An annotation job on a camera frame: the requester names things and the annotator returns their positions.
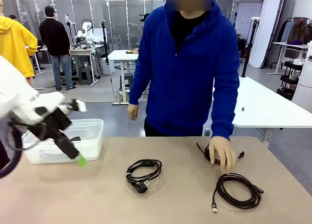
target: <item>blue hoodie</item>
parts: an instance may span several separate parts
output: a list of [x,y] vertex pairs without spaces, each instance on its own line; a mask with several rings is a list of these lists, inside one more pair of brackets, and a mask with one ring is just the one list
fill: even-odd
[[129,103],[138,104],[151,81],[149,125],[172,136],[195,135],[208,119],[214,83],[213,136],[228,139],[239,86],[237,34],[212,0],[207,18],[177,51],[170,32],[174,13],[165,5],[147,17]]

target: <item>purple cloth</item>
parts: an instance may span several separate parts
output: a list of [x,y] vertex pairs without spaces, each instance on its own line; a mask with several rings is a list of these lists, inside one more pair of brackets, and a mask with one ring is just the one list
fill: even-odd
[[288,42],[287,44],[289,44],[289,45],[302,45],[303,41],[301,41],[301,40],[294,40],[294,41]]

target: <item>clear plastic bin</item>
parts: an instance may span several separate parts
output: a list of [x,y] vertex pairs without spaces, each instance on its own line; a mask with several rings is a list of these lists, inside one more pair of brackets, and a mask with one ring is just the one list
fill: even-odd
[[[104,121],[100,119],[71,121],[72,124],[64,130],[64,134],[70,139],[79,136],[81,141],[74,141],[75,147],[87,161],[96,160],[102,148]],[[27,131],[22,139],[24,148],[28,148],[32,144],[39,142],[39,139],[30,131]],[[73,162],[51,139],[39,142],[35,147],[26,150],[25,154],[29,162],[33,164]]]

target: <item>brown table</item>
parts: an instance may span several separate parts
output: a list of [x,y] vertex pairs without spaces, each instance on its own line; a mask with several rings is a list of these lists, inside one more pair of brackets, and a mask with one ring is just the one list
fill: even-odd
[[[104,138],[98,160],[85,168],[76,163],[35,164],[23,157],[18,168],[0,180],[1,223],[19,224],[311,224],[312,197],[253,137],[232,139],[245,157],[235,172],[265,191],[251,210],[230,206],[212,193],[221,175],[195,145],[207,138]],[[161,175],[138,194],[125,179],[126,169],[142,158],[160,159]],[[147,169],[137,172],[146,173]],[[249,193],[235,183],[237,198]]]

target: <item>stool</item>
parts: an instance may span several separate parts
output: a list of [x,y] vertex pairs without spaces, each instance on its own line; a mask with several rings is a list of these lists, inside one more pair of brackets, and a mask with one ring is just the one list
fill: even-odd
[[79,85],[90,85],[92,84],[91,67],[80,67],[79,68]]
[[133,83],[133,73],[124,73],[125,76],[125,86],[130,87]]

